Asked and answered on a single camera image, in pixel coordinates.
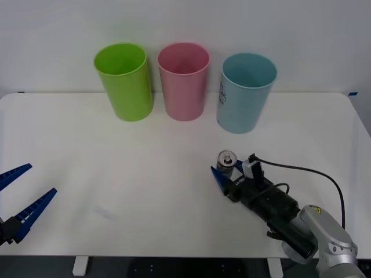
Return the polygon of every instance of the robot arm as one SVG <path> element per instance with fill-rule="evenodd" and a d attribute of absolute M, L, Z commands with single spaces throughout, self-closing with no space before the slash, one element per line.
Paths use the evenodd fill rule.
<path fill-rule="evenodd" d="M 317 239 L 320 278 L 365 277 L 357 267 L 357 245 L 326 210 L 305 206 L 300 218 Z"/>
<path fill-rule="evenodd" d="M 218 169 L 211 167 L 223 194 L 266 222 L 270 228 L 267 236 L 281 240 L 289 258 L 307 264 L 319 251 L 316 270 L 320 278 L 365 278 L 357 267 L 357 246 L 327 211 L 316 206 L 299 209 L 297 201 L 288 195 L 289 186 L 274 185 L 265 178 L 254 155 L 245 162 L 237 160 L 234 167 L 243 173 L 235 181 L 219 169 L 220 163 Z M 281 185 L 287 186 L 286 192 L 278 188 Z"/>

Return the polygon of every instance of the plastic cup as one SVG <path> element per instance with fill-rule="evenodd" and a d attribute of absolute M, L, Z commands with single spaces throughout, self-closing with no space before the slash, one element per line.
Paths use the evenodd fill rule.
<path fill-rule="evenodd" d="M 223 62 L 217 121 L 226 131 L 251 131 L 277 77 L 275 65 L 251 53 L 235 54 Z"/>
<path fill-rule="evenodd" d="M 136 121 L 153 108 L 147 54 L 132 43 L 116 43 L 102 49 L 94 66 L 117 117 Z"/>
<path fill-rule="evenodd" d="M 161 50 L 158 64 L 171 118 L 188 121 L 203 113 L 209 61 L 209 53 L 196 43 L 179 42 Z"/>

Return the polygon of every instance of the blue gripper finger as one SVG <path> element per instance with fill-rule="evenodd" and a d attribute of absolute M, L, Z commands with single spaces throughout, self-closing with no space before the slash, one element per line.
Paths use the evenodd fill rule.
<path fill-rule="evenodd" d="M 31 164 L 25 164 L 23 166 L 17 167 L 13 170 L 5 172 L 0 175 L 0 191 L 6 188 L 14 180 L 16 180 L 20 175 L 31 169 Z"/>
<path fill-rule="evenodd" d="M 43 195 L 40 199 L 26 207 L 23 211 L 15 216 L 15 218 L 22 223 L 22 227 L 14 236 L 16 243 L 20 243 L 24 239 L 26 234 L 30 231 L 32 225 L 35 223 L 37 218 L 41 215 L 56 193 L 57 190 L 55 188 L 51 189 L 48 193 Z"/>

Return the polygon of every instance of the white wall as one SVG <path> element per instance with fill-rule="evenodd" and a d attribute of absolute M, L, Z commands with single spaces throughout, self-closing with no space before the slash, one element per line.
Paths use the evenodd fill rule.
<path fill-rule="evenodd" d="M 102 90 L 93 68 L 105 45 L 145 47 L 160 91 L 156 56 L 195 41 L 222 60 L 253 51 L 278 67 L 274 90 L 371 89 L 370 0 L 0 0 L 0 92 Z"/>

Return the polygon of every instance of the white table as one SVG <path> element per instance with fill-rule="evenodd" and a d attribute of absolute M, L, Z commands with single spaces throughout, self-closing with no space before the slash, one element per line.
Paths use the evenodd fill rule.
<path fill-rule="evenodd" d="M 340 185 L 346 230 L 371 258 L 371 138 L 350 101 L 337 93 L 271 93 L 253 131 L 231 134 L 216 122 L 217 94 L 192 122 L 167 116 L 161 94 L 146 119 L 117 119 L 101 93 L 10 94 L 3 114 L 2 171 L 33 168 L 1 193 L 7 219 L 50 188 L 50 205 L 20 244 L 1 255 L 285 257 L 266 224 L 223 197 L 210 166 L 218 152 L 251 153 L 310 167 Z M 302 206 L 340 221 L 334 185 L 316 174 L 263 166 L 291 185 Z"/>

